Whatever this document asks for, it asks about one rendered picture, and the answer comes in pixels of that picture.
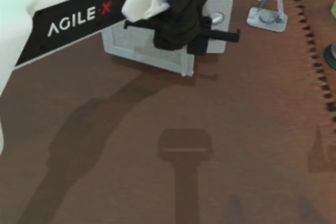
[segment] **white device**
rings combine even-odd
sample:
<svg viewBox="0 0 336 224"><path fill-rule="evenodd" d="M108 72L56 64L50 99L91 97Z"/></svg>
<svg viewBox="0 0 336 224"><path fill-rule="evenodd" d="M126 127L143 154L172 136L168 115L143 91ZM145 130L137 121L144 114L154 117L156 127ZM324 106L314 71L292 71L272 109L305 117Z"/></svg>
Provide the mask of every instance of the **white device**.
<svg viewBox="0 0 336 224"><path fill-rule="evenodd" d="M91 23L93 26L95 24L99 27L101 24L96 22L97 16L103 14L105 12L103 8L107 8L107 5L111 4L111 2L106 2L102 3L102 8L88 6L85 10L76 10L70 4L70 1L75 0L0 0L0 6L5 7L0 8L0 95L3 93L11 73L15 69L96 33L102 33L102 42L107 53L175 71L184 76L191 76L193 74L193 55L188 55L185 49L164 51L154 48L151 43L152 31L144 31L138 28L122 29L122 20L124 18L120 15L117 15L116 18L116 20L120 21L110 27L96 29L94 33L88 33L85 36L73 39L71 42L63 43L59 47L53 46L51 49L45 51L41 49L42 53L38 57L17 65L18 60L24 53L27 53L29 56L29 50L27 51L26 49L27 47L29 48L29 45L34 44L34 41L30 41L30 39L37 27L46 29L45 31L43 30L43 34L41 33L42 30L39 30L37 33L37 38L42 36L46 41L45 45L40 45L40 47L48 47L47 38L50 36L61 38L62 34L64 34L63 38L66 38L66 33L73 35L72 30L75 27ZM35 24L34 19L37 15L46 15L45 13L47 13L47 16L50 17L50 15L54 15L52 13L54 8L61 4L64 5L64 9L61 10L65 12L62 14L63 16L58 13L60 10L55 9L55 20L50 20L50 24L47 24L48 27L45 27L43 22ZM212 28L228 31L232 4L233 0L208 0L203 13L213 19ZM122 12L127 19L135 21L137 19L150 18L163 12L168 7L164 0L126 0ZM225 45L224 41L209 41L207 52L222 53L225 50ZM2 148L3 134L0 125L0 153Z"/></svg>
<svg viewBox="0 0 336 224"><path fill-rule="evenodd" d="M267 0L260 1L259 7L252 7L247 17L247 24L253 27L283 32L286 30L288 16L284 13L282 0L277 0L277 11L264 9L263 6Z"/></svg>

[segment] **brown table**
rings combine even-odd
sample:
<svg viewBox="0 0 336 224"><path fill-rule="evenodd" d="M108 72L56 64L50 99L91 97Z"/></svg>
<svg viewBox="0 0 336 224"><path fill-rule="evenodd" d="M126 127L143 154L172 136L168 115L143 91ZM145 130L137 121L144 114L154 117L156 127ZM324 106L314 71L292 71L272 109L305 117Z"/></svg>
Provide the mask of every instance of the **brown table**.
<svg viewBox="0 0 336 224"><path fill-rule="evenodd" d="M198 58L193 78L111 57L100 36L16 71L0 100L0 222L335 223L334 124L307 24L284 0L285 33L248 27L255 4L234 0L241 42Z"/></svg>

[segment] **robotic arm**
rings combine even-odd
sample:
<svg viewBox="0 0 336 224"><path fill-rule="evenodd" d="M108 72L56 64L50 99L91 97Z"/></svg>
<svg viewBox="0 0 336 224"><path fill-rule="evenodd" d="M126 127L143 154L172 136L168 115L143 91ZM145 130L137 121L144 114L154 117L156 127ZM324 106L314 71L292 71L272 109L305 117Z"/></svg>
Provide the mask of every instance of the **robotic arm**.
<svg viewBox="0 0 336 224"><path fill-rule="evenodd" d="M0 0L0 96L12 72L125 19L152 29L155 48L204 55L211 40L238 42L235 34L211 30L207 0ZM0 126L0 153L3 135Z"/></svg>

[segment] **yellow object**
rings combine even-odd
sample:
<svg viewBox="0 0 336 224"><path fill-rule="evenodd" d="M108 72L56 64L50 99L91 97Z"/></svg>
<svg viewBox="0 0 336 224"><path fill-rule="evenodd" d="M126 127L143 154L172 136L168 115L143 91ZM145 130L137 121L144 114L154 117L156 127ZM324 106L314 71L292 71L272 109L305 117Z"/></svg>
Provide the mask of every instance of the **yellow object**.
<svg viewBox="0 0 336 224"><path fill-rule="evenodd" d="M334 18L336 19L336 0L334 2L334 4L332 5L331 8L331 14L334 16Z"/></svg>

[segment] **black dotted line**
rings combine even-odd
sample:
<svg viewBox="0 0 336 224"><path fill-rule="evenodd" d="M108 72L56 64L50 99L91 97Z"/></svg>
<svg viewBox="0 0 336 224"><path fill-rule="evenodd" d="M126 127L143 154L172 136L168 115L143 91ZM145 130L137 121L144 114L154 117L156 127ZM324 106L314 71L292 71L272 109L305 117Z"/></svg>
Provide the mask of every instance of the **black dotted line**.
<svg viewBox="0 0 336 224"><path fill-rule="evenodd" d="M298 15L301 17L300 23L307 24L307 18L305 14L305 7L302 5L303 0L293 0L296 3L296 8L299 10ZM325 99L326 110L330 113L336 112L336 99L331 92L330 85L328 84L328 78L326 72L323 69L323 65L320 63L321 57L317 54L317 47L315 41L315 35L309 25L305 25L303 30L306 32L308 53L313 60L313 68L318 76L321 90L323 91L323 98ZM335 124L334 133L336 134L336 115L332 116L332 123Z"/></svg>

